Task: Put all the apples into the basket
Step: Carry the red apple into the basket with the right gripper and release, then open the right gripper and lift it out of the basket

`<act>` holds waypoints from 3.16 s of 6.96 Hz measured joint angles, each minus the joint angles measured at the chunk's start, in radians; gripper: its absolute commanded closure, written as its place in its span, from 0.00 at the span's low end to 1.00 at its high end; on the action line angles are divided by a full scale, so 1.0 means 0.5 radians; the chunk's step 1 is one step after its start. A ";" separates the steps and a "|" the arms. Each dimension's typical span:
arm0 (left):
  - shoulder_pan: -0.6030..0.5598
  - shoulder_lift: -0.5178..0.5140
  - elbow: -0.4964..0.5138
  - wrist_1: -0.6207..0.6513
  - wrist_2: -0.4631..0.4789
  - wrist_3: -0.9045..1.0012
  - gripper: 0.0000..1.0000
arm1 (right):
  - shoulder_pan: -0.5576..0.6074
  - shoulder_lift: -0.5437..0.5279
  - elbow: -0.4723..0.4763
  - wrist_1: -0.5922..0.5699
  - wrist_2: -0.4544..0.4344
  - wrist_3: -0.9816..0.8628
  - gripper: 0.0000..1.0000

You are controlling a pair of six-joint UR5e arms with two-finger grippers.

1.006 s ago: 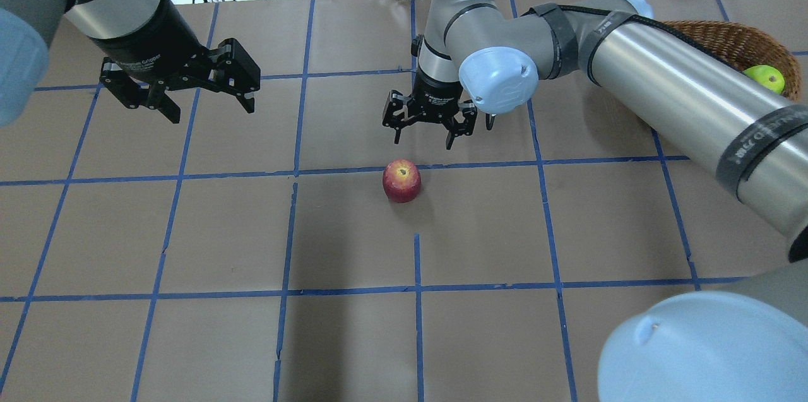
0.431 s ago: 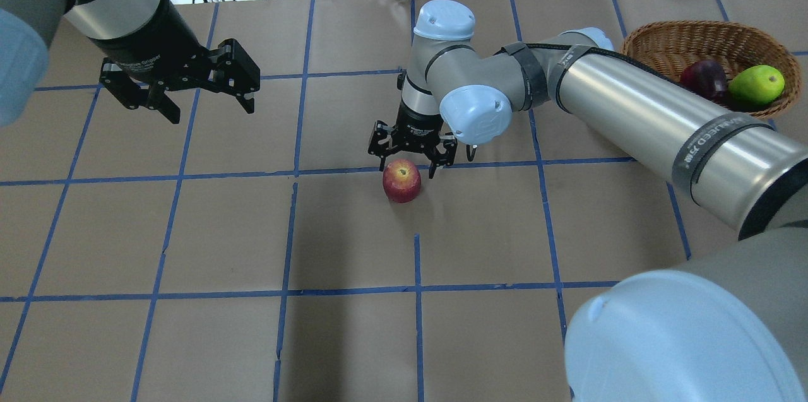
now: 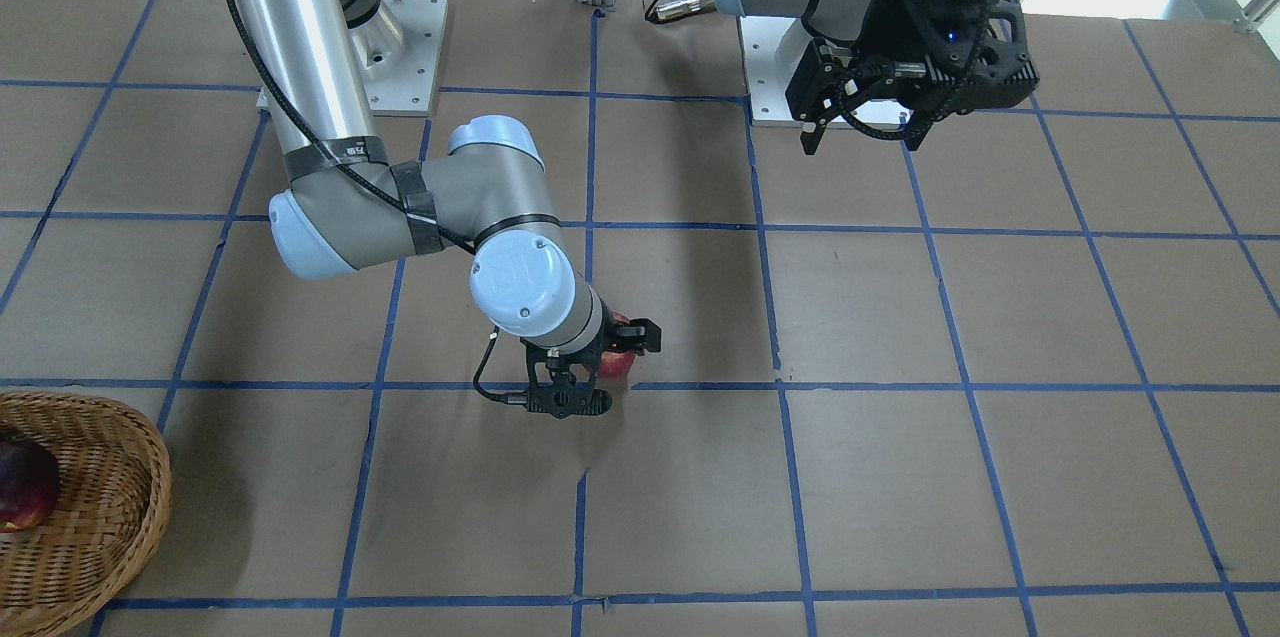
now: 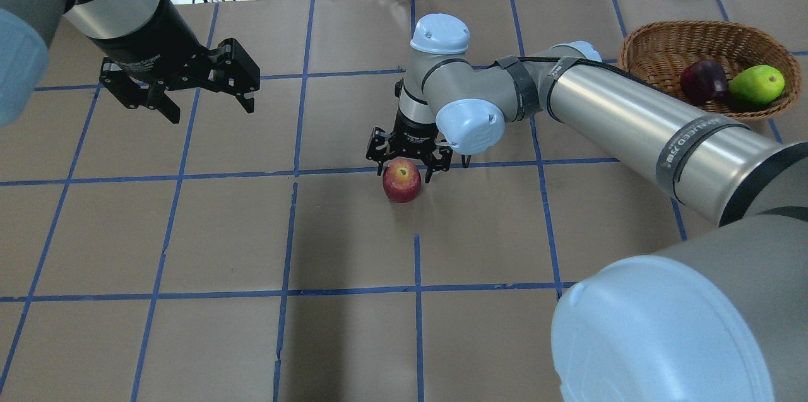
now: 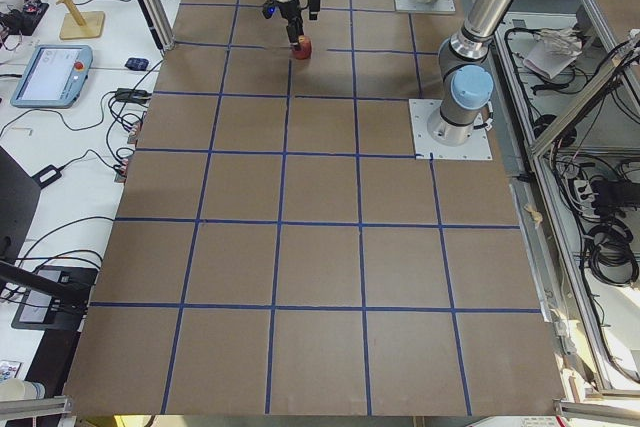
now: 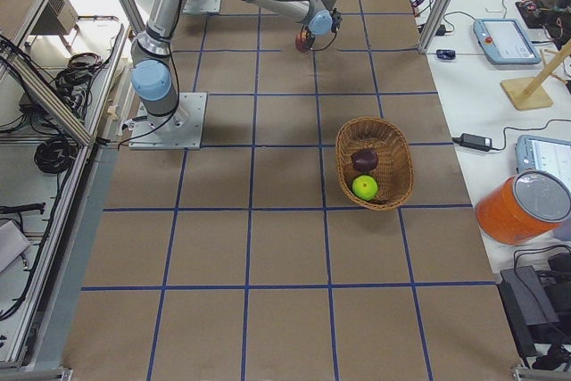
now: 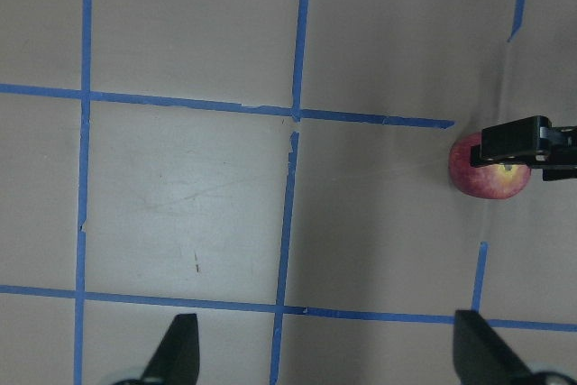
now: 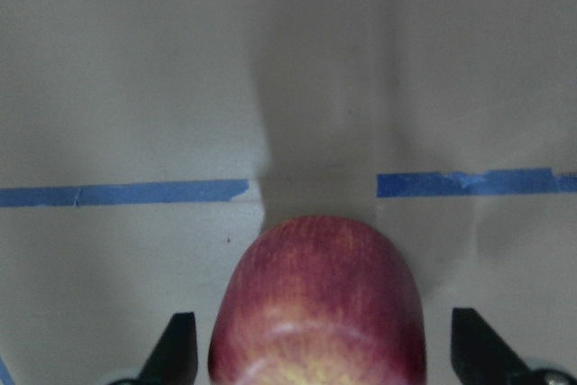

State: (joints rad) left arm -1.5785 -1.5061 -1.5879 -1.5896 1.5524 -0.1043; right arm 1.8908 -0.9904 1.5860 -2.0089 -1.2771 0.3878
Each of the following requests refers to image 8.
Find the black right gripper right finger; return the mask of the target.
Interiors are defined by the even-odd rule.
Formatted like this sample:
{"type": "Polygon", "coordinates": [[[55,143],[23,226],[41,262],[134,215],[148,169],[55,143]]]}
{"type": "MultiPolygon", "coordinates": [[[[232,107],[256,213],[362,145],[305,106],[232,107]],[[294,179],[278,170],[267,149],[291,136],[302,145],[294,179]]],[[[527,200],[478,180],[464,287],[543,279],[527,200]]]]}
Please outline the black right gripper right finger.
{"type": "Polygon", "coordinates": [[[534,384],[528,366],[471,307],[455,307],[451,364],[461,384],[534,384]]]}

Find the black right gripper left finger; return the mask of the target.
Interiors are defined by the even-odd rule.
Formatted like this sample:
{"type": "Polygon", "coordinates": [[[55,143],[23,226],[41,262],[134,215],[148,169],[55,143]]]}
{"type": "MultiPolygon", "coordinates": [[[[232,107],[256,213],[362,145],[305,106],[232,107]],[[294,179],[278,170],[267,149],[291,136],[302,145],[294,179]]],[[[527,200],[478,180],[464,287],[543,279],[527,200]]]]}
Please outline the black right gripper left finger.
{"type": "Polygon", "coordinates": [[[137,384],[192,385],[197,378],[197,330],[193,312],[176,313],[137,376],[137,384]]]}

